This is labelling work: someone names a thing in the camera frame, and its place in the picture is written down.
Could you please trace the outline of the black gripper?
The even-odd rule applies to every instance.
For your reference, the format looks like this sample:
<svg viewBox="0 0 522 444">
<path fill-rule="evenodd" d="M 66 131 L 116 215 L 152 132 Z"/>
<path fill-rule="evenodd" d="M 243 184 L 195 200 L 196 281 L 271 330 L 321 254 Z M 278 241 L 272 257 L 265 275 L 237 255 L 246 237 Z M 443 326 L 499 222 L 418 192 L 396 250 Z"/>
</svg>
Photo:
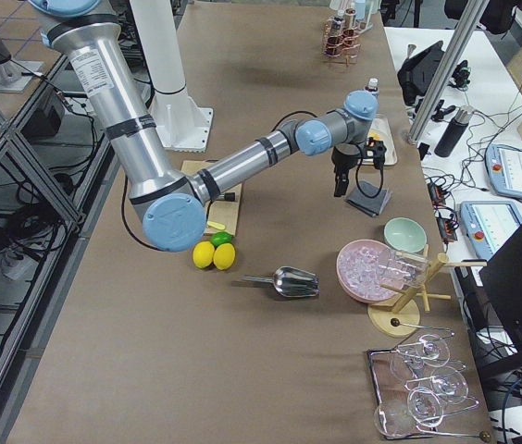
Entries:
<svg viewBox="0 0 522 444">
<path fill-rule="evenodd" d="M 331 162 L 334 165 L 335 188 L 334 197 L 341 197 L 349 186 L 348 172 L 356 167 L 361 157 L 360 149 L 353 144 L 340 144 L 331 152 Z"/>
</svg>

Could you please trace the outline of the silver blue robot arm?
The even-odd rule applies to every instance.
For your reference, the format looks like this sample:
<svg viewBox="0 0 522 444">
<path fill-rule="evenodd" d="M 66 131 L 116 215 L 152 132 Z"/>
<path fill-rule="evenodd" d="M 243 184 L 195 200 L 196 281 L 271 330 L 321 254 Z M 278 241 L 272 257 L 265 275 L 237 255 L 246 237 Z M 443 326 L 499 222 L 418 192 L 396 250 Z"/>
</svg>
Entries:
<svg viewBox="0 0 522 444">
<path fill-rule="evenodd" d="M 120 27 L 107 1 L 34 1 L 46 45 L 65 55 L 81 81 L 128 177 L 130 202 L 155 248 L 190 249 L 204 235 L 204 205 L 297 151 L 320 154 L 340 144 L 362 146 L 378 110 L 367 91 L 304 123 L 290 121 L 210 167 L 187 176 L 168 161 L 118 46 Z"/>
</svg>

